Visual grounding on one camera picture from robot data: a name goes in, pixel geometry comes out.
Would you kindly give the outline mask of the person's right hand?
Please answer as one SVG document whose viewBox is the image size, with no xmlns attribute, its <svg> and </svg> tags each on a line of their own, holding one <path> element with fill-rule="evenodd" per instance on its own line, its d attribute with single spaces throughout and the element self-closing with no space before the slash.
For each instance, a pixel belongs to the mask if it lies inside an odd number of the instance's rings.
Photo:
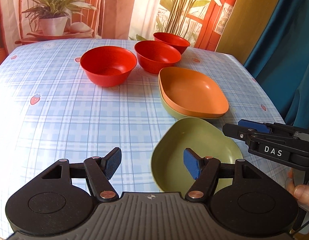
<svg viewBox="0 0 309 240">
<path fill-rule="evenodd" d="M 287 174 L 285 188 L 297 200 L 298 205 L 309 212 L 309 183 L 306 185 L 295 183 L 293 169 Z"/>
</svg>

